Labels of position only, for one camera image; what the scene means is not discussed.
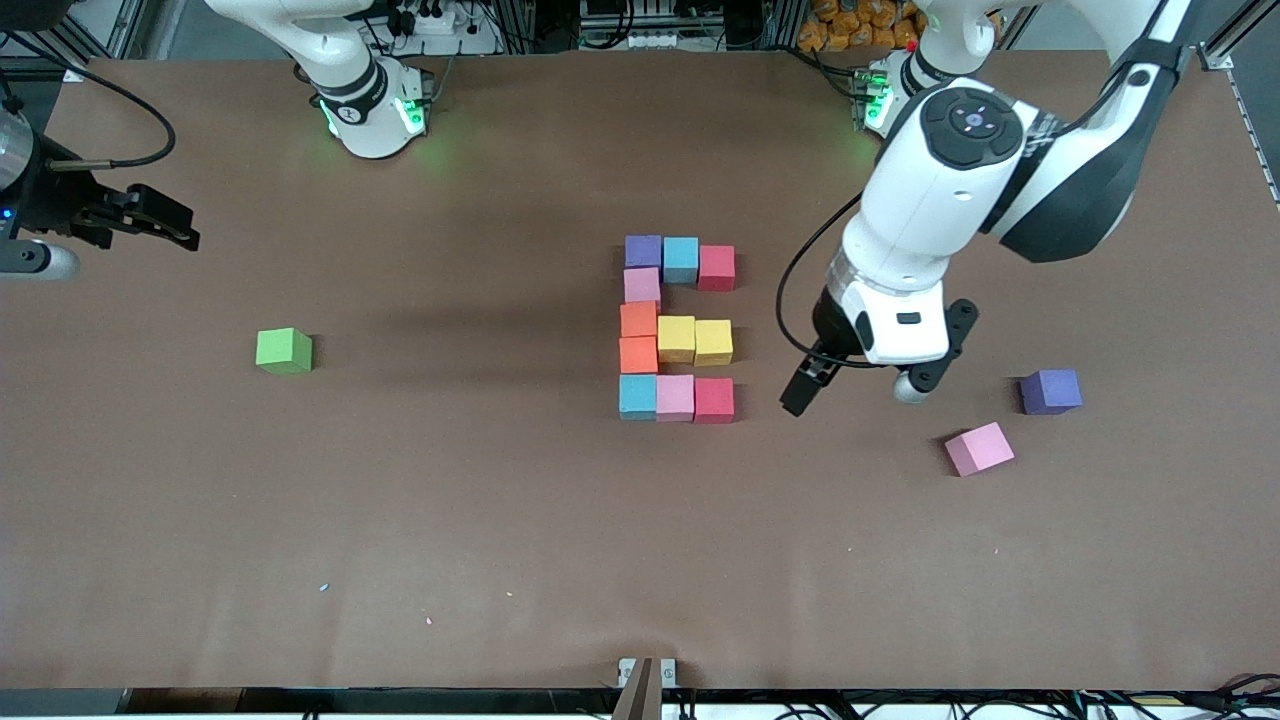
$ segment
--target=blue cube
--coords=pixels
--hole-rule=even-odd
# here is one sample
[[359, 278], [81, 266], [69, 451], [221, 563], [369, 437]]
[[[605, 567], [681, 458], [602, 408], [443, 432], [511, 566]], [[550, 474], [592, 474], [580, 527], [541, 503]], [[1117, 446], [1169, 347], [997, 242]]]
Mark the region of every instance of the blue cube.
[[1023, 409], [1028, 415], [1061, 415], [1084, 405], [1075, 370], [1041, 370], [1021, 379]]
[[668, 237], [662, 241], [662, 282], [668, 284], [698, 282], [696, 237]]
[[658, 375], [618, 375], [618, 415], [623, 420], [658, 420]]

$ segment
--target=black cable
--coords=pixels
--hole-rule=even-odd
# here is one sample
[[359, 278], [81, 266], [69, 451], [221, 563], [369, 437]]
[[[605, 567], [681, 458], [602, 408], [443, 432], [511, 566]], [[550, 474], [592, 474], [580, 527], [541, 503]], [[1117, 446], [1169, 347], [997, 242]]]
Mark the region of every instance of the black cable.
[[4, 99], [0, 100], [0, 106], [3, 106], [10, 115], [20, 113], [26, 102], [23, 102], [22, 97], [18, 97], [18, 95], [14, 94], [13, 87], [9, 86], [9, 78], [5, 77], [4, 68], [0, 68], [0, 91], [4, 92]]
[[[1252, 685], [1253, 683], [1261, 683], [1262, 680], [1280, 680], [1280, 674], [1276, 674], [1276, 673], [1258, 673], [1258, 674], [1254, 674], [1254, 675], [1249, 675], [1247, 678], [1242, 678], [1242, 679], [1239, 679], [1239, 680], [1236, 680], [1234, 683], [1222, 685], [1221, 688], [1217, 689], [1217, 692], [1220, 692], [1220, 693], [1234, 693], [1235, 691], [1238, 691], [1238, 689], [1240, 689], [1240, 688], [1243, 688], [1245, 685]], [[1257, 697], [1257, 696], [1271, 694], [1274, 692], [1276, 692], [1276, 691], [1268, 691], [1268, 692], [1263, 692], [1263, 693], [1244, 693], [1244, 694], [1247, 694], [1249, 697]]]
[[582, 40], [582, 45], [590, 47], [591, 50], [609, 50], [621, 45], [627, 36], [631, 35], [631, 28], [635, 27], [636, 22], [636, 4], [635, 0], [627, 0], [626, 6], [618, 14], [618, 29], [613, 31], [613, 37], [611, 37], [604, 45], [594, 45], [586, 40]]
[[1125, 696], [1124, 693], [1106, 692], [1106, 693], [1102, 693], [1102, 694], [1103, 694], [1103, 697], [1105, 696], [1111, 696], [1111, 697], [1119, 700], [1120, 702], [1123, 702], [1123, 703], [1133, 707], [1138, 712], [1146, 715], [1147, 720], [1161, 720], [1155, 712], [1152, 712], [1152, 711], [1147, 710], [1146, 707], [1143, 707], [1143, 705], [1140, 702], [1138, 702], [1137, 700], [1134, 700], [1134, 698], [1132, 698], [1129, 696]]
[[58, 65], [58, 67], [60, 67], [60, 68], [63, 68], [65, 70], [70, 70], [70, 72], [73, 72], [73, 73], [76, 73], [78, 76], [86, 77], [86, 78], [88, 78], [88, 79], [91, 79], [91, 81], [101, 85], [102, 87], [105, 87], [108, 90], [118, 92], [119, 95], [124, 96], [127, 100], [129, 100], [131, 102], [133, 102], [138, 108], [142, 108], [143, 110], [146, 110], [147, 113], [150, 113], [151, 117], [155, 118], [156, 120], [159, 120], [160, 126], [164, 127], [164, 132], [165, 132], [165, 143], [164, 143], [164, 147], [161, 147], [160, 150], [156, 150], [155, 152], [151, 152], [150, 155], [143, 155], [141, 158], [133, 158], [133, 159], [129, 159], [129, 160], [67, 160], [67, 161], [59, 163], [60, 167], [50, 165], [50, 169], [55, 169], [55, 170], [56, 169], [61, 169], [61, 168], [65, 168], [65, 169], [93, 169], [97, 165], [101, 165], [102, 168], [138, 168], [138, 167], [142, 167], [142, 165], [150, 165], [151, 163], [155, 163], [156, 160], [160, 160], [164, 156], [166, 156], [170, 152], [173, 152], [174, 145], [178, 143], [178, 133], [177, 133], [177, 131], [173, 129], [173, 123], [169, 122], [169, 118], [165, 118], [160, 113], [160, 110], [156, 110], [150, 102], [147, 102], [146, 100], [143, 100], [143, 99], [138, 97], [137, 95], [129, 92], [128, 90], [120, 87], [119, 85], [115, 85], [114, 82], [111, 82], [111, 81], [109, 81], [109, 79], [106, 79], [104, 77], [100, 77], [96, 73], [91, 73], [90, 70], [83, 69], [83, 68], [77, 68], [77, 67], [72, 65], [70, 63], [68, 63], [67, 60], [63, 60], [58, 55], [54, 55], [51, 53], [46, 53], [46, 51], [41, 50], [40, 47], [36, 47], [31, 42], [27, 42], [27, 40], [23, 38], [22, 36], [14, 35], [12, 32], [6, 32], [5, 35], [9, 36], [12, 40], [14, 40], [18, 45], [22, 45], [27, 50], [31, 50], [35, 55], [37, 55], [40, 58], [44, 58], [45, 60], [49, 60], [50, 63], [54, 63], [55, 65]]
[[822, 717], [823, 720], [831, 720], [831, 717], [826, 712], [823, 712], [820, 710], [805, 710], [803, 707], [799, 708], [799, 710], [788, 710], [787, 712], [783, 712], [782, 715], [778, 715], [773, 720], [787, 720], [787, 717], [804, 717], [805, 715], [812, 715], [814, 717]]
[[472, 1], [471, 4], [472, 10], [475, 10], [475, 5], [480, 5], [480, 8], [483, 8], [484, 17], [489, 18], [489, 22], [493, 23], [493, 28], [500, 32], [507, 38], [507, 42], [518, 41], [520, 44], [527, 45], [530, 47], [534, 45], [534, 41], [531, 38], [525, 37], [522, 35], [512, 35], [511, 32], [507, 31], [507, 28], [502, 27], [502, 23], [498, 22], [498, 17], [493, 13], [493, 8], [490, 8], [486, 3], [480, 3], [479, 0]]
[[960, 716], [960, 720], [969, 720], [970, 717], [973, 717], [974, 712], [978, 712], [979, 710], [982, 710], [983, 707], [987, 707], [988, 705], [1012, 705], [1012, 706], [1016, 706], [1016, 707], [1020, 707], [1020, 708], [1025, 710], [1027, 712], [1034, 712], [1036, 715], [1042, 715], [1044, 717], [1056, 717], [1057, 720], [1070, 720], [1066, 715], [1062, 715], [1057, 710], [1039, 710], [1038, 707], [1032, 707], [1032, 706], [1029, 706], [1029, 705], [1027, 705], [1024, 702], [1016, 702], [1016, 701], [1005, 700], [1005, 698], [984, 700], [984, 701], [979, 702], [978, 705], [970, 707], [968, 711], [965, 711], [965, 714]]
[[804, 352], [806, 356], [831, 365], [840, 365], [841, 368], [879, 368], [879, 365], [876, 365], [874, 363], [860, 363], [858, 360], [841, 360], [838, 357], [823, 355], [822, 352], [815, 352], [814, 350], [806, 347], [804, 343], [796, 340], [794, 334], [791, 334], [791, 331], [787, 329], [787, 322], [782, 318], [782, 297], [786, 293], [787, 281], [791, 279], [791, 272], [796, 269], [796, 265], [799, 265], [800, 260], [804, 259], [806, 252], [809, 252], [809, 249], [813, 247], [813, 243], [818, 242], [818, 238], [822, 237], [823, 233], [826, 233], [828, 229], [831, 229], [831, 225], [836, 224], [836, 220], [838, 220], [845, 213], [851, 210], [854, 205], [861, 202], [861, 200], [863, 200], [863, 193], [861, 191], [858, 191], [858, 195], [854, 195], [849, 200], [849, 202], [841, 205], [841, 208], [836, 210], [836, 213], [832, 217], [827, 218], [827, 222], [823, 223], [822, 227], [817, 229], [817, 232], [809, 236], [809, 240], [806, 240], [805, 243], [800, 246], [800, 250], [797, 250], [795, 256], [791, 258], [791, 261], [787, 263], [786, 269], [782, 270], [782, 277], [778, 279], [778, 293], [773, 299], [773, 318], [778, 322], [778, 329], [782, 331], [782, 337], [787, 338], [787, 342], [790, 342], [800, 352]]
[[805, 55], [804, 53], [796, 50], [795, 47], [791, 47], [790, 45], [769, 45], [769, 46], [762, 47], [760, 50], [762, 51], [777, 51], [777, 50], [781, 50], [781, 51], [791, 55], [796, 60], [800, 60], [801, 63], [809, 65], [810, 68], [824, 69], [827, 73], [833, 74], [833, 76], [838, 76], [838, 77], [856, 77], [858, 76], [856, 72], [850, 70], [847, 68], [837, 68], [837, 67], [833, 67], [833, 65], [828, 65], [828, 64], [823, 63], [822, 60], [817, 60], [814, 58], [810, 58], [810, 56]]
[[814, 67], [818, 68], [818, 72], [822, 73], [823, 79], [826, 79], [827, 85], [829, 85], [831, 88], [835, 90], [836, 92], [844, 95], [845, 97], [847, 97], [850, 100], [874, 100], [876, 99], [876, 96], [873, 96], [873, 95], [868, 95], [868, 94], [864, 94], [864, 92], [863, 94], [851, 92], [849, 90], [845, 90], [844, 87], [840, 87], [840, 83], [836, 82], [836, 78], [831, 77], [831, 73], [828, 72], [827, 65], [824, 65], [822, 63], [822, 60], [818, 59], [818, 51], [817, 50], [813, 51], [813, 59], [814, 59], [814, 63], [815, 63]]
[[[1167, 3], [1169, 3], [1169, 0], [1160, 0], [1160, 4], [1156, 5], [1156, 9], [1151, 13], [1151, 17], [1147, 18], [1147, 24], [1146, 24], [1146, 27], [1143, 27], [1142, 35], [1139, 36], [1139, 38], [1146, 38], [1146, 37], [1151, 36], [1151, 31], [1155, 29], [1156, 20], [1158, 20], [1160, 19], [1160, 14], [1165, 12], [1165, 5]], [[1128, 74], [1128, 70], [1129, 70], [1130, 67], [1133, 67], [1133, 64], [1134, 63], [1130, 60], [1130, 61], [1120, 65], [1119, 68], [1116, 68], [1116, 70], [1111, 74], [1111, 82], [1107, 83], [1107, 86], [1102, 90], [1102, 94], [1098, 95], [1098, 99], [1093, 101], [1093, 105], [1089, 105], [1089, 109], [1085, 110], [1083, 115], [1080, 115], [1079, 118], [1075, 118], [1070, 123], [1068, 123], [1068, 124], [1062, 126], [1061, 128], [1059, 128], [1053, 133], [1053, 137], [1055, 138], [1056, 137], [1062, 137], [1064, 135], [1066, 135], [1069, 132], [1080, 129], [1082, 127], [1084, 127], [1084, 123], [1087, 123], [1091, 119], [1093, 119], [1093, 115], [1096, 115], [1098, 113], [1098, 110], [1101, 110], [1102, 106], [1106, 105], [1108, 100], [1111, 100], [1111, 96], [1115, 95], [1116, 91], [1120, 90], [1120, 87], [1124, 85], [1125, 76]]]
[[369, 10], [365, 10], [364, 13], [361, 13], [360, 18], [362, 20], [365, 20], [365, 27], [369, 28], [369, 36], [374, 40], [374, 47], [378, 49], [378, 53], [380, 55], [385, 55], [387, 54], [387, 47], [383, 46], [383, 41], [378, 38], [378, 32], [374, 31], [374, 23], [369, 22]]

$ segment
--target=foam cube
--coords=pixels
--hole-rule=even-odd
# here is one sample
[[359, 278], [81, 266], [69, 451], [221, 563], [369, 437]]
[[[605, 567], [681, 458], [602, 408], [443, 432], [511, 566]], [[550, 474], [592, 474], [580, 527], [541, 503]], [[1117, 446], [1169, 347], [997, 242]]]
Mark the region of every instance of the foam cube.
[[620, 369], [623, 375], [658, 372], [658, 338], [623, 337], [618, 340]]
[[724, 425], [733, 421], [733, 378], [694, 380], [694, 423]]
[[667, 284], [694, 284], [698, 282], [696, 237], [663, 238], [662, 282]]
[[275, 375], [311, 372], [311, 338], [294, 328], [257, 333], [257, 366]]
[[1000, 423], [959, 434], [948, 439], [946, 447], [961, 478], [1014, 459], [1014, 451], [1009, 447]]
[[662, 236], [628, 234], [626, 241], [625, 268], [660, 268]]
[[694, 325], [694, 366], [733, 361], [733, 325], [728, 320], [698, 320]]
[[658, 419], [658, 375], [618, 375], [618, 416]]
[[658, 361], [692, 363], [696, 327], [692, 315], [658, 315]]
[[728, 292], [736, 282], [732, 245], [703, 245], [698, 249], [698, 290]]
[[622, 270], [623, 302], [657, 302], [662, 305], [662, 282], [658, 268], [630, 268]]
[[1019, 383], [1023, 388], [1023, 410], [1028, 415], [1061, 415], [1084, 405], [1075, 370], [1041, 370]]
[[694, 377], [658, 375], [658, 421], [689, 423], [694, 419]]
[[658, 334], [658, 304], [653, 300], [626, 302], [620, 306], [621, 337], [648, 337]]

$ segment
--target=metal bracket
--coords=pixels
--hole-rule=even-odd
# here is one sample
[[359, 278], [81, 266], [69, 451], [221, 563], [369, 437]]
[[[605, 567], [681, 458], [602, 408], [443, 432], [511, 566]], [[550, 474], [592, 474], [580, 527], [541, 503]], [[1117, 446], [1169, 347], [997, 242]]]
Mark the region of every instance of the metal bracket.
[[1196, 54], [1199, 55], [1202, 70], [1230, 70], [1235, 68], [1235, 63], [1231, 61], [1230, 55], [1210, 55], [1203, 42], [1196, 46]]
[[[635, 666], [636, 666], [636, 659], [635, 657], [623, 657], [622, 660], [618, 660], [618, 684], [616, 687], [618, 687], [618, 688], [626, 687], [627, 680], [631, 678], [631, 670], [634, 670]], [[676, 684], [676, 659], [675, 657], [663, 657], [662, 659], [662, 664], [659, 665], [659, 670], [660, 670], [660, 674], [662, 674], [662, 687], [663, 688], [678, 688], [680, 687], [680, 685]]]

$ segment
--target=green led light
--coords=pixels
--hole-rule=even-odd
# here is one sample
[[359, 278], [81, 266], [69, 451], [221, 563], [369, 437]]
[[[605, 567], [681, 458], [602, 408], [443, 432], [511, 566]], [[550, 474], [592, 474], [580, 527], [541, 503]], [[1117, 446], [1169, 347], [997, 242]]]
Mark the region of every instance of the green led light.
[[426, 124], [422, 122], [422, 111], [419, 109], [417, 102], [406, 102], [397, 97], [396, 110], [401, 114], [401, 120], [404, 122], [404, 129], [410, 133], [417, 135], [426, 128]]

